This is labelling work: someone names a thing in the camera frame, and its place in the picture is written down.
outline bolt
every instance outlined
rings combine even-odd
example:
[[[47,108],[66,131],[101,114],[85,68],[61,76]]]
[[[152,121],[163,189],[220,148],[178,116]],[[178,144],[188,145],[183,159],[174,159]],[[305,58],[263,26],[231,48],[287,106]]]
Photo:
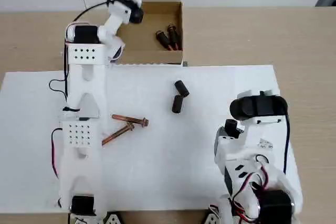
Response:
[[[127,122],[127,125],[124,128],[121,128],[120,130],[118,130],[117,132],[114,132],[112,135],[108,136],[107,138],[105,138],[101,144],[105,145],[107,144],[109,141],[112,141],[113,139],[117,138],[118,136],[124,134],[127,131],[133,131],[134,129],[134,125],[130,122]]]
[[[126,121],[126,122],[131,122],[131,123],[136,123],[140,124],[142,127],[147,127],[148,126],[148,119],[143,118],[143,119],[137,119],[137,118],[130,118],[128,116],[123,116],[123,115],[112,115],[113,119],[116,120],[121,120],[121,121]]]

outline small cylindrical part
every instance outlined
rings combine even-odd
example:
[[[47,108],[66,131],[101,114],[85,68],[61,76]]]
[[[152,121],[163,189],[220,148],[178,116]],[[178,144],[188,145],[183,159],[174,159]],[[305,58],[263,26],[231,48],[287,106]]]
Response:
[[[173,50],[172,46],[170,45],[170,41],[168,37],[164,34],[163,31],[159,30],[155,33],[157,40],[160,42],[160,44],[168,49],[168,50]]]
[[[170,24],[167,28],[167,32],[169,35],[171,46],[175,48],[176,50],[178,50],[179,36],[176,32],[176,26]]]
[[[184,83],[181,80],[175,82],[175,87],[180,93],[180,95],[183,96],[184,98],[189,95],[188,89],[185,87]]]
[[[183,96],[176,95],[173,102],[172,112],[179,114],[182,109]]]

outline wooden tabletop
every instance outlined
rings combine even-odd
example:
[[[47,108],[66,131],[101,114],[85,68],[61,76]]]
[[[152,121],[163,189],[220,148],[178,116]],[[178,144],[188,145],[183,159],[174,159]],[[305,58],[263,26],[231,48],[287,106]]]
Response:
[[[75,13],[0,14],[5,71],[62,68],[64,27]],[[273,64],[289,103],[303,189],[301,223],[336,223],[336,8],[184,8],[189,66]],[[125,212],[128,223],[200,223],[203,211]],[[66,223],[65,215],[2,215],[1,223]]]

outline white foam board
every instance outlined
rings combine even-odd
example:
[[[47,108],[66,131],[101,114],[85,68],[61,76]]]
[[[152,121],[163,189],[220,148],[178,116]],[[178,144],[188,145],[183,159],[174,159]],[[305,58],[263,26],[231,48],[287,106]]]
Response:
[[[64,97],[48,89],[61,71],[7,73],[0,92],[0,212],[61,212],[59,181],[51,169],[50,134],[59,126]],[[190,91],[181,114],[171,112],[176,80]],[[108,72],[109,112],[149,119],[102,151],[110,210],[204,209],[226,193],[214,163],[217,129],[229,104],[248,89],[278,88],[272,66],[113,66]],[[110,130],[124,123],[110,121]],[[266,132],[282,169],[286,125]],[[55,134],[56,166],[62,155]],[[292,149],[287,176],[301,191]]]

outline cardboard box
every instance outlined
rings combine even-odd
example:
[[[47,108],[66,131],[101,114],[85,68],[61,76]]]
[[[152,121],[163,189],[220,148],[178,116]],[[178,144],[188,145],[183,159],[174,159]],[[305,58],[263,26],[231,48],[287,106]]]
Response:
[[[126,44],[120,63],[182,63],[182,51],[168,51],[156,39],[155,32],[167,35],[174,24],[182,37],[182,3],[180,1],[143,1],[143,21],[121,26],[118,36]]]

